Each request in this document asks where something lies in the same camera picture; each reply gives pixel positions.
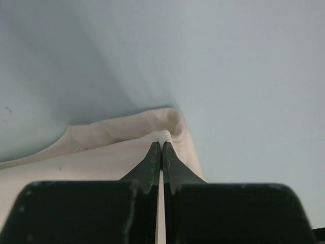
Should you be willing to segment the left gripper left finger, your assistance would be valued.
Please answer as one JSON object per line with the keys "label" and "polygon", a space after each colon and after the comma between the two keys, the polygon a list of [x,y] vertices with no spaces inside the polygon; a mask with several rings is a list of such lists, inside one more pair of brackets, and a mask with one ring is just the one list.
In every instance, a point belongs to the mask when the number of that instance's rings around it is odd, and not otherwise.
{"label": "left gripper left finger", "polygon": [[160,144],[117,181],[35,181],[17,196],[1,243],[155,243]]}

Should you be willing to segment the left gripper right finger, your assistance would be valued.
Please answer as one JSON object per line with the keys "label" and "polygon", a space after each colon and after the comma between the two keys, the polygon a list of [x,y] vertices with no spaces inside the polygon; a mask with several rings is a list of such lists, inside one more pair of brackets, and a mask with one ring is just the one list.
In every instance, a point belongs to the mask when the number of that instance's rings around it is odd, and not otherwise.
{"label": "left gripper right finger", "polygon": [[162,149],[167,243],[317,243],[295,192],[282,184],[212,184]]}

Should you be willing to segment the cream white t shirt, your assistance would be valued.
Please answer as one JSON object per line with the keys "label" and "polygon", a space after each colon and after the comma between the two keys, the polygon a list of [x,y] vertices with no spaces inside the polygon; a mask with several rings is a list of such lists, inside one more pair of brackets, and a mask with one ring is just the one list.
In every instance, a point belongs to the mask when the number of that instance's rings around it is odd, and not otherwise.
{"label": "cream white t shirt", "polygon": [[13,204],[35,181],[117,181],[160,144],[155,243],[167,243],[162,151],[171,143],[181,162],[202,179],[202,170],[184,117],[163,108],[71,126],[53,145],[34,155],[1,163],[1,231]]}

